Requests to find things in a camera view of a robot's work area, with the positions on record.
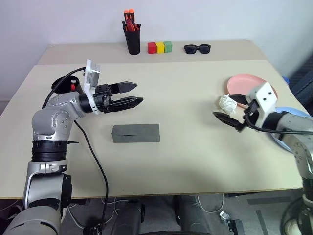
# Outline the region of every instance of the green block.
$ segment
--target green block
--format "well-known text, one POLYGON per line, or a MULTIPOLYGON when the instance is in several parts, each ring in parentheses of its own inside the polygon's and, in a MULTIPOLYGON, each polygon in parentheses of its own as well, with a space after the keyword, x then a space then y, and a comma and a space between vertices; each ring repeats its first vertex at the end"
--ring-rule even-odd
POLYGON ((164 45, 165 45, 165 50, 164 50, 164 52, 165 52, 165 53, 172 52, 172 47, 173 47, 172 42, 171 42, 171 41, 165 41, 165 42, 163 42, 163 43, 164 43, 164 45))

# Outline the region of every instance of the white tissue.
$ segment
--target white tissue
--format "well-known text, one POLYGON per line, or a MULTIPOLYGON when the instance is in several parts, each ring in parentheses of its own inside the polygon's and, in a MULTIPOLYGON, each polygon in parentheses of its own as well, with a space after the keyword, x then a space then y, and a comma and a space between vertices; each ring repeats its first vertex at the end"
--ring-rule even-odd
POLYGON ((220 98, 219 105, 228 115, 236 113, 237 102, 232 98, 229 98, 228 94, 220 98))

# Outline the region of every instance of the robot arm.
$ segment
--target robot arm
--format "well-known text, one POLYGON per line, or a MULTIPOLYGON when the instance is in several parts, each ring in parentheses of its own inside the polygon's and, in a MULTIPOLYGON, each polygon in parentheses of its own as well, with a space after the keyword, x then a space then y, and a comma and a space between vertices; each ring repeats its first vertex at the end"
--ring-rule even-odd
POLYGON ((230 116, 214 112, 222 122, 241 132, 245 127, 275 133, 275 136, 292 149, 298 171, 303 181, 303 202, 306 208, 299 214, 302 235, 313 234, 313 118, 300 117, 287 112, 275 112, 277 98, 269 83, 254 88, 249 95, 230 95, 246 104, 244 123, 230 116))
POLYGON ((32 119, 32 159, 28 163, 23 195, 25 210, 19 213, 5 231, 5 235, 57 235, 61 213, 71 200, 71 176, 67 170, 67 145, 73 122, 86 113, 118 112, 142 102, 140 97, 113 101, 116 93, 125 93, 137 86, 132 82, 97 85, 99 67, 87 60, 84 94, 70 92, 49 100, 32 119))

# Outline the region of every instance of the gray foam block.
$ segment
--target gray foam block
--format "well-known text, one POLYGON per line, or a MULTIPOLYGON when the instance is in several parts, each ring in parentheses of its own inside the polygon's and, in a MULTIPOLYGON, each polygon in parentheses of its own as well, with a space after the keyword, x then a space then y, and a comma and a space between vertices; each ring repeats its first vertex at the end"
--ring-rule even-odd
POLYGON ((159 124, 115 125, 114 143, 160 142, 159 124))

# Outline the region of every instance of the black sunglasses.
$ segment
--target black sunglasses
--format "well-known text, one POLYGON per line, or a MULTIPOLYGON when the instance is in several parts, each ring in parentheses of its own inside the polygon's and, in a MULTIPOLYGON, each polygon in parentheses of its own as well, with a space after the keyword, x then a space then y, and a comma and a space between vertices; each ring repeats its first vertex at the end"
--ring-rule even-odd
POLYGON ((184 50, 185 50, 186 54, 188 54, 188 55, 196 53, 197 50, 199 50, 199 52, 201 54, 208 54, 208 53, 210 53, 211 45, 210 44, 200 44, 199 46, 197 46, 195 44, 187 44, 187 45, 184 45, 184 50))

